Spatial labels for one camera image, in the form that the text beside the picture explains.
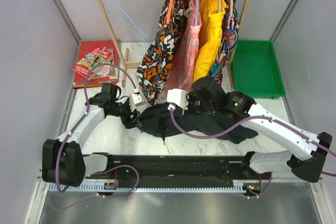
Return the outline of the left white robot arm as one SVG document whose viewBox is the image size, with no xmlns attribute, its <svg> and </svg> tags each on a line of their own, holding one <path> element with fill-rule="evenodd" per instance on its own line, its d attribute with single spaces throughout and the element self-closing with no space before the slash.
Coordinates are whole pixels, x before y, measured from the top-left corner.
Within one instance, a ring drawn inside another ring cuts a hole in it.
<svg viewBox="0 0 336 224">
<path fill-rule="evenodd" d="M 144 104 L 139 89 L 120 102 L 121 88 L 104 84 L 101 91 L 87 98 L 85 107 L 74 123 L 56 139 L 47 139 L 42 150 L 42 179 L 53 183 L 59 192 L 68 187 L 78 187 L 86 177 L 101 175 L 111 178 L 115 173 L 112 156 L 98 152 L 83 154 L 82 148 L 95 128 L 108 116 L 132 119 L 137 116 L 137 106 Z"/>
</svg>

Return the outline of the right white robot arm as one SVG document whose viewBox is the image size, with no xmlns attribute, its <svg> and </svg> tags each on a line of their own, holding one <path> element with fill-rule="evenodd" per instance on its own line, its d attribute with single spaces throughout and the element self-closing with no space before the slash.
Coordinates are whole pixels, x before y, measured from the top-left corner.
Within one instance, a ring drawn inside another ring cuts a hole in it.
<svg viewBox="0 0 336 224">
<path fill-rule="evenodd" d="M 318 182 L 332 136 L 302 130 L 270 113 L 253 98 L 239 92 L 226 93 L 209 77 L 197 80 L 193 91 L 181 91 L 177 104 L 185 111 L 218 115 L 233 122 L 228 130 L 249 128 L 281 145 L 283 152 L 248 152 L 240 166 L 248 179 L 268 172 L 292 172 L 307 182 Z"/>
</svg>

